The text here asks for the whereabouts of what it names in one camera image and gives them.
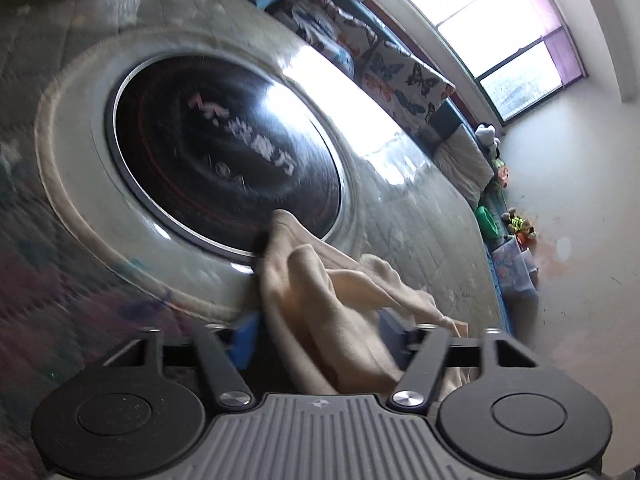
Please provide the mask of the panda plush toy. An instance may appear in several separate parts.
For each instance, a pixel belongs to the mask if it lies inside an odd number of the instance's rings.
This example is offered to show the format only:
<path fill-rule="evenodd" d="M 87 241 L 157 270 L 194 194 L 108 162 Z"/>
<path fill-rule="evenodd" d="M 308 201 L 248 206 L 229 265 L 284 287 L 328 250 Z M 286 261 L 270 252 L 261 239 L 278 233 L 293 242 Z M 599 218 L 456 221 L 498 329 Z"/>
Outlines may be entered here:
<path fill-rule="evenodd" d="M 475 130 L 475 136 L 490 157 L 498 156 L 501 141 L 493 125 L 479 125 Z"/>

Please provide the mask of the colourful plush toys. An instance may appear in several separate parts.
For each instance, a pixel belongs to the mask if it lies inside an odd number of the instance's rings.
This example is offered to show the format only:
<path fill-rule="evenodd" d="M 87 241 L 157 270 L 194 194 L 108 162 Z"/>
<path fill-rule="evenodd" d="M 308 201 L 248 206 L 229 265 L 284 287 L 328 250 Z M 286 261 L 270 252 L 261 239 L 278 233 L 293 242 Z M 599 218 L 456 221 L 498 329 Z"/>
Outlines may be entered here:
<path fill-rule="evenodd" d="M 509 208 L 505 211 L 501 215 L 501 219 L 510 234 L 521 234 L 526 240 L 534 240 L 537 237 L 537 232 L 532 222 L 520 216 L 515 208 Z"/>

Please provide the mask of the beige cloth garment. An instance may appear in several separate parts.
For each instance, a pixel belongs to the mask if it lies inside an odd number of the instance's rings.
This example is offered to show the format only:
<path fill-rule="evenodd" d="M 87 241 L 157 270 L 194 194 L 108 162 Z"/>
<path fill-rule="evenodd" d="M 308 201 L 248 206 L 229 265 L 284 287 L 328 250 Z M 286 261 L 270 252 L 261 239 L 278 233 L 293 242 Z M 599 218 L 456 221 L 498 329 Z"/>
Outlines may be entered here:
<path fill-rule="evenodd" d="M 469 335 L 431 294 L 406 285 L 385 260 L 355 260 L 307 231 L 294 214 L 271 216 L 260 271 L 262 312 L 292 382 L 303 393 L 376 393 L 387 398 L 404 374 L 382 341 L 378 311 Z"/>

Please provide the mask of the left butterfly print pillow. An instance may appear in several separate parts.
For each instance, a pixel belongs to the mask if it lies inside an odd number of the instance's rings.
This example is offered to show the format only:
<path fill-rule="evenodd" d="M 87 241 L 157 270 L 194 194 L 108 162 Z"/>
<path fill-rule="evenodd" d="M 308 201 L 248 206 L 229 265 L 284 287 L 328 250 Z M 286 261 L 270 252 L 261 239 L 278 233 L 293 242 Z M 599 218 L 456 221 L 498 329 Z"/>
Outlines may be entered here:
<path fill-rule="evenodd" d="M 333 0 L 280 0 L 272 16 L 350 79 L 355 78 L 363 55 L 378 42 L 368 24 Z"/>

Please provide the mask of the right butterfly print pillow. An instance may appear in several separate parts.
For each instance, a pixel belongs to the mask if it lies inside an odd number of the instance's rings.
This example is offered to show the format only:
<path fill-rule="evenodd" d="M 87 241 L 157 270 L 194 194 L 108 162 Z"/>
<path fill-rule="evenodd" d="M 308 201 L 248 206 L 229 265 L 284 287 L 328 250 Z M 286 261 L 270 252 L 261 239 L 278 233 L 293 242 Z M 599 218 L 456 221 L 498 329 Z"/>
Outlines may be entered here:
<path fill-rule="evenodd" d="M 381 42 L 371 54 L 361 88 L 412 136 L 426 129 L 456 91 L 442 74 L 389 41 Z"/>

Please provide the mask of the grey plain cushion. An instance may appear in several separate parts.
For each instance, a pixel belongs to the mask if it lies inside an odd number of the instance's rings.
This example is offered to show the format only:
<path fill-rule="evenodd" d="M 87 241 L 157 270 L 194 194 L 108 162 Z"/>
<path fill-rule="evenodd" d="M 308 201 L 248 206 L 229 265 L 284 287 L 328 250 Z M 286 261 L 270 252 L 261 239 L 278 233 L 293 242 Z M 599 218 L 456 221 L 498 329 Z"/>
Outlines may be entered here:
<path fill-rule="evenodd" d="M 475 210 L 495 173 L 469 131 L 463 126 L 457 128 L 446 141 L 439 144 L 433 160 L 440 172 Z"/>

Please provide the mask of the clear plastic storage box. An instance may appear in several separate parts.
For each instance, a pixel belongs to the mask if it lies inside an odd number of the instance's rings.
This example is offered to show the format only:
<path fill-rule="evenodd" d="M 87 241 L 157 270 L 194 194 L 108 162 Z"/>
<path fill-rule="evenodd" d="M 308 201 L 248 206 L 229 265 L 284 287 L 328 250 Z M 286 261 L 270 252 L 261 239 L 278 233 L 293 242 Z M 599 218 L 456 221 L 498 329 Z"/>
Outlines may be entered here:
<path fill-rule="evenodd" d="M 515 237 L 491 253 L 498 281 L 506 297 L 525 298 L 537 295 L 535 281 L 538 268 L 528 248 L 522 249 Z"/>

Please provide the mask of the blue sofa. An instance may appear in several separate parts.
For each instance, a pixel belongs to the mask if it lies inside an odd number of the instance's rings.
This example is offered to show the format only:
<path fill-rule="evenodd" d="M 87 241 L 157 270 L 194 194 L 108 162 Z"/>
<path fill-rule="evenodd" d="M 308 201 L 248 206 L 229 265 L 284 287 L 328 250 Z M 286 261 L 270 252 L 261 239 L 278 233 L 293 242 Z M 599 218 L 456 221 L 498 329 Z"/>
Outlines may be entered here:
<path fill-rule="evenodd" d="M 488 327 L 510 330 L 472 207 L 435 164 L 449 139 L 476 144 L 454 102 L 412 136 L 268 12 L 255 14 L 266 50 L 291 50 L 280 64 L 285 81 L 319 113 L 347 174 L 344 210 L 326 241 L 354 259 L 387 261 L 411 288 L 429 292 L 440 312 L 468 323 L 473 337 Z"/>

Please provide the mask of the round black induction cooktop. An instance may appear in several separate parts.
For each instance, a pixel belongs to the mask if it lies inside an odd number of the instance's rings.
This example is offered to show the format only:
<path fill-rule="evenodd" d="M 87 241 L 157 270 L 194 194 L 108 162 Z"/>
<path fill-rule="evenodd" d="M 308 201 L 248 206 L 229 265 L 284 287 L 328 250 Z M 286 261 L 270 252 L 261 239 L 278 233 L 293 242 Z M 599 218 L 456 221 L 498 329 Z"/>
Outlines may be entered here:
<path fill-rule="evenodd" d="M 237 58 L 178 52 L 129 67 L 104 129 L 128 191 L 165 230 L 236 262 L 262 255 L 271 216 L 330 236 L 346 177 L 307 103 Z"/>

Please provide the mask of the butterfly print pillow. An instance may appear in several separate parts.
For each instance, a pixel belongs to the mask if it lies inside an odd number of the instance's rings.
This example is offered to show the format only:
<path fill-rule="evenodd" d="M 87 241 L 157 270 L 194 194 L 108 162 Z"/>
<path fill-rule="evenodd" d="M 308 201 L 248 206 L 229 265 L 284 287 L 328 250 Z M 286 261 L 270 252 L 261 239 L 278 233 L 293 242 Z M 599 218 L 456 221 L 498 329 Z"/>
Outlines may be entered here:
<path fill-rule="evenodd" d="M 272 16 L 350 79 L 355 78 L 363 55 L 378 42 L 368 24 L 333 0 L 280 0 Z"/>
<path fill-rule="evenodd" d="M 361 88 L 412 136 L 426 129 L 456 91 L 442 74 L 389 41 L 381 42 L 371 54 Z"/>

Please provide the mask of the green plastic bowl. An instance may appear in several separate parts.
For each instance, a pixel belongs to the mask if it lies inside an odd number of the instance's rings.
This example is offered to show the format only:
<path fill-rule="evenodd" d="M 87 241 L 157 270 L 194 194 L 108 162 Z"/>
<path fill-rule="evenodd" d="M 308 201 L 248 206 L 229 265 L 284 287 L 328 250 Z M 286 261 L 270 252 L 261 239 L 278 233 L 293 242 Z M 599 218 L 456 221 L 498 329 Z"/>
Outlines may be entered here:
<path fill-rule="evenodd" d="M 485 206 L 480 205 L 475 209 L 475 219 L 485 242 L 498 240 L 502 237 L 498 224 Z"/>

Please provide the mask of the window with green frame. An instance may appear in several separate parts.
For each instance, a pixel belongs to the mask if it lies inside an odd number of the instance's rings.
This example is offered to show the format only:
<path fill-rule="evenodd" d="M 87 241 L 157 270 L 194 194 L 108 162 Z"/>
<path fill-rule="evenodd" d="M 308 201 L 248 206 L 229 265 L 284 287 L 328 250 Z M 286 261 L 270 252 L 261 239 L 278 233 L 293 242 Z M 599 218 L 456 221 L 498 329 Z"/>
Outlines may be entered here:
<path fill-rule="evenodd" d="M 477 118 L 514 122 L 584 78 L 552 0 L 372 0 L 460 81 Z"/>

